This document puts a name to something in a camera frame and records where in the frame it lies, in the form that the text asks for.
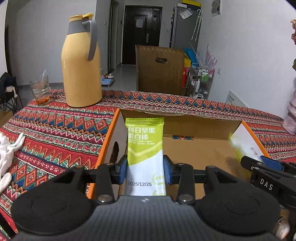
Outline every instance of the bottle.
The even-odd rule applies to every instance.
[[[209,72],[206,70],[206,72],[205,72],[205,81],[208,81],[208,79],[209,79]]]
[[[97,23],[92,17],[88,13],[69,18],[61,54],[66,103],[75,108],[91,106],[102,99]]]
[[[197,93],[199,89],[200,89],[200,80],[198,79],[196,86],[195,86],[195,92]]]
[[[205,72],[205,70],[202,72],[202,81],[204,81],[205,80],[205,75],[206,75],[206,72]]]

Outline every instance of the blue gripper pad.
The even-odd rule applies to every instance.
[[[261,156],[260,158],[268,168],[276,170],[276,171],[283,171],[284,168],[280,162],[270,159],[270,158],[267,158],[265,156]]]
[[[163,169],[165,173],[165,183],[172,184],[172,173],[170,171],[170,165],[165,157],[163,157]]]
[[[128,159],[127,157],[124,159],[122,165],[120,166],[120,170],[119,170],[119,183],[123,184],[125,178],[126,178],[126,168],[128,165]]]

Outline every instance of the black door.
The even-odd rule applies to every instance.
[[[126,6],[122,64],[136,64],[136,45],[159,46],[162,7]]]

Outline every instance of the pink bag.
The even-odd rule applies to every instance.
[[[288,115],[282,122],[283,128],[292,136],[296,134],[296,91],[288,105]]]

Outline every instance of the glass cup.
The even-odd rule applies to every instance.
[[[50,101],[48,75],[41,81],[30,82],[30,87],[38,106],[46,105]]]

